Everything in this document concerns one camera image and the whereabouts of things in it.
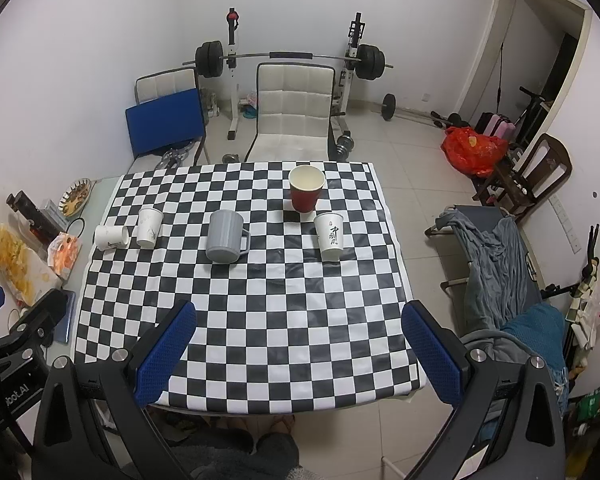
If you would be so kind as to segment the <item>grey plastic mug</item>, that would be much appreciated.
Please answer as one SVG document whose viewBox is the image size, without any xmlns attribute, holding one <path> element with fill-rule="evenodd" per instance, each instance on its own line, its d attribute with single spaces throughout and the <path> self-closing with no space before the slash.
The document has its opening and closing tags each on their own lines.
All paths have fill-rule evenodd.
<svg viewBox="0 0 600 480">
<path fill-rule="evenodd" d="M 251 235 L 238 212 L 212 212 L 206 241 L 206 256 L 212 263 L 233 264 L 250 251 Z"/>
</svg>

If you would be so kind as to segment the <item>small white paper cup lying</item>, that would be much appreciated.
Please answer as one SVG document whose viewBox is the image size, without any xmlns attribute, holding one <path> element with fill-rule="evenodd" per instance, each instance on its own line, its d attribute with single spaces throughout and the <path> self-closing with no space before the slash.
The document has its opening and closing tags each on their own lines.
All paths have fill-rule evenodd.
<svg viewBox="0 0 600 480">
<path fill-rule="evenodd" d="M 102 252 L 109 249 L 126 249 L 131 235 L 126 226 L 98 226 L 94 232 L 94 245 Z"/>
</svg>

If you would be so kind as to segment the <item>white paper cup bamboo print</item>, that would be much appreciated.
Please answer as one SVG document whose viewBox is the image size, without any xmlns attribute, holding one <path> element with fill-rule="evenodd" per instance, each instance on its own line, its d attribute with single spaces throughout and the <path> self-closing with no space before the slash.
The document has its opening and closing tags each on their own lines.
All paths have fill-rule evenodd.
<svg viewBox="0 0 600 480">
<path fill-rule="evenodd" d="M 154 249 L 162 225 L 163 213 L 151 206 L 140 208 L 138 215 L 136 241 L 143 249 Z"/>
</svg>

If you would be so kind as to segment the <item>red paper cup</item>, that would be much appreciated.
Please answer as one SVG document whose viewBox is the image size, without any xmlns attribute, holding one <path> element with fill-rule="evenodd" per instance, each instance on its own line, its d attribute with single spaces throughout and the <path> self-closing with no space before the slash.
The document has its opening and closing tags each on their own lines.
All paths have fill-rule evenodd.
<svg viewBox="0 0 600 480">
<path fill-rule="evenodd" d="M 294 209 L 302 214 L 314 210 L 325 185 L 323 171 L 311 165 L 300 165 L 291 170 L 288 180 Z"/>
</svg>

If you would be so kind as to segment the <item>yellow food bag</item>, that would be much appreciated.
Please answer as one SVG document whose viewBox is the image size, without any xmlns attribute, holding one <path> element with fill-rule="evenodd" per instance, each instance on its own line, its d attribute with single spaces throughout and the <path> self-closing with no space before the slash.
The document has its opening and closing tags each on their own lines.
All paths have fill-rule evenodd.
<svg viewBox="0 0 600 480">
<path fill-rule="evenodd" d="M 51 289 L 61 288 L 58 275 L 4 224 L 0 224 L 0 273 L 15 298 L 28 307 Z"/>
</svg>

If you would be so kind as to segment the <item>orange snack packet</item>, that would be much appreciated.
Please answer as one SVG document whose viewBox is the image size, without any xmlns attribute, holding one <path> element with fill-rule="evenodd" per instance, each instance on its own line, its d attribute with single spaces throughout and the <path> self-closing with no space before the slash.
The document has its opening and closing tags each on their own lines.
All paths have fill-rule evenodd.
<svg viewBox="0 0 600 480">
<path fill-rule="evenodd" d="M 82 247 L 79 237 L 61 232 L 47 248 L 47 265 L 58 278 L 67 281 Z"/>
</svg>

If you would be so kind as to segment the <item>dark bottle on shelf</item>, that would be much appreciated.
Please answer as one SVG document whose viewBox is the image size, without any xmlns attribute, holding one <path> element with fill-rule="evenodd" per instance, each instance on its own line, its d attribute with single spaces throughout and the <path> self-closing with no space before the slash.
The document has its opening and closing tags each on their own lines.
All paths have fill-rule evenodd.
<svg viewBox="0 0 600 480">
<path fill-rule="evenodd" d="M 42 214 L 25 192 L 9 194 L 6 204 L 12 211 L 19 212 L 27 220 L 30 232 L 45 248 L 56 240 L 60 229 Z"/>
</svg>

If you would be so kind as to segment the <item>grey cloth on cot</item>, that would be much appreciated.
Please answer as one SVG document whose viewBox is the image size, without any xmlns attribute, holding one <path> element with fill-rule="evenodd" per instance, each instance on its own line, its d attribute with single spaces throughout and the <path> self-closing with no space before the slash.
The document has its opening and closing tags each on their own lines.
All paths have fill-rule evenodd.
<svg viewBox="0 0 600 480">
<path fill-rule="evenodd" d="M 441 287 L 465 287 L 460 317 L 467 333 L 499 330 L 542 301 L 528 248 L 514 217 L 506 211 L 454 205 L 438 215 L 425 235 L 453 235 L 460 245 L 468 277 Z"/>
</svg>

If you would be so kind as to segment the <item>red plastic bag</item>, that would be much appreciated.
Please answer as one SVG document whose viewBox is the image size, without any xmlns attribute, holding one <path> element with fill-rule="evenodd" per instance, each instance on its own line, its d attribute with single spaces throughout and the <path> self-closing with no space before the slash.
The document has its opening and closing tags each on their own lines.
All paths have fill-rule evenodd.
<svg viewBox="0 0 600 480">
<path fill-rule="evenodd" d="M 467 177 L 487 178 L 508 151 L 508 142 L 497 136 L 476 133 L 470 127 L 445 130 L 441 149 L 446 159 Z"/>
</svg>

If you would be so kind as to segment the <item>blue cushioned chair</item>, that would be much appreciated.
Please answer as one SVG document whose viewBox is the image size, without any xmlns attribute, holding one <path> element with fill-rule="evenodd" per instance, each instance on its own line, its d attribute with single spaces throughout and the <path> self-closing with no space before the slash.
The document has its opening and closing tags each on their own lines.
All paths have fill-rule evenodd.
<svg viewBox="0 0 600 480">
<path fill-rule="evenodd" d="M 134 84 L 135 104 L 125 110 L 133 157 L 166 158 L 167 167 L 192 164 L 207 154 L 207 114 L 202 106 L 198 75 L 193 67 L 162 70 Z"/>
</svg>

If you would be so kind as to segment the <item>pink suitcase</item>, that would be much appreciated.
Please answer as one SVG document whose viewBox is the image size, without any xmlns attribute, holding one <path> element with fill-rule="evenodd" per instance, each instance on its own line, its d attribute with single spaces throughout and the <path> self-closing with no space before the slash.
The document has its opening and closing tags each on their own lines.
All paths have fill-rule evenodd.
<svg viewBox="0 0 600 480">
<path fill-rule="evenodd" d="M 495 136 L 496 138 L 509 141 L 516 131 L 516 125 L 506 116 L 492 114 L 483 130 L 485 136 Z"/>
</svg>

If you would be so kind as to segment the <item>black dumbbell on floor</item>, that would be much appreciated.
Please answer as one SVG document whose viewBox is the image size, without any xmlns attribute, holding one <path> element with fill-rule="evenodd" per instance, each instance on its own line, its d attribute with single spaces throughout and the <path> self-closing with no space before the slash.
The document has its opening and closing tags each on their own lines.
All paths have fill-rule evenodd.
<svg viewBox="0 0 600 480">
<path fill-rule="evenodd" d="M 338 162 L 345 162 L 355 147 L 355 142 L 349 130 L 343 131 L 338 136 L 335 144 L 335 159 Z"/>
</svg>

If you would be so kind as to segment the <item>small barbell on floor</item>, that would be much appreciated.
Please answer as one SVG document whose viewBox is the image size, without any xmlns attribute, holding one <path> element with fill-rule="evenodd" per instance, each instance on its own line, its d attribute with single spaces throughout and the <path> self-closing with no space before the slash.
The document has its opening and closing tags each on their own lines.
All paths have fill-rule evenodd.
<svg viewBox="0 0 600 480">
<path fill-rule="evenodd" d="M 414 120 L 422 124 L 431 124 L 440 129 L 450 127 L 465 127 L 467 122 L 457 113 L 449 114 L 448 117 L 442 116 L 432 110 L 423 112 L 422 110 L 413 110 L 396 104 L 396 96 L 393 93 L 386 93 L 380 106 L 380 114 L 383 120 L 390 122 L 393 117 Z"/>
</svg>

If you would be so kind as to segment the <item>barbell with black plates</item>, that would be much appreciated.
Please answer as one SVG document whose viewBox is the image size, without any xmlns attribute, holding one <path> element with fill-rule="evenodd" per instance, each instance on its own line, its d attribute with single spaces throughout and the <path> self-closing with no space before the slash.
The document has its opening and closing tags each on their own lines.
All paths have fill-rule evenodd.
<svg viewBox="0 0 600 480">
<path fill-rule="evenodd" d="M 196 49 L 193 61 L 184 62 L 184 66 L 194 66 L 199 75 L 207 78 L 218 78 L 224 66 L 235 67 L 242 58 L 264 58 L 265 60 L 285 61 L 341 61 L 347 70 L 353 70 L 355 76 L 362 80 L 375 80 L 392 70 L 393 65 L 386 61 L 385 53 L 378 47 L 362 44 L 355 55 L 316 54 L 303 51 L 268 51 L 251 53 L 224 53 L 220 40 L 206 41 Z"/>
</svg>

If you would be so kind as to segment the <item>white padded chair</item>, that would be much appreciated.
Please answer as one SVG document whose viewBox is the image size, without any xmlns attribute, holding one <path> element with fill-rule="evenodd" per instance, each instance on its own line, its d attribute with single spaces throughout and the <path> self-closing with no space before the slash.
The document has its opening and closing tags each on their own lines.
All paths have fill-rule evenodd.
<svg viewBox="0 0 600 480">
<path fill-rule="evenodd" d="M 261 63 L 256 134 L 248 162 L 324 162 L 332 138 L 335 70 L 306 63 Z"/>
</svg>

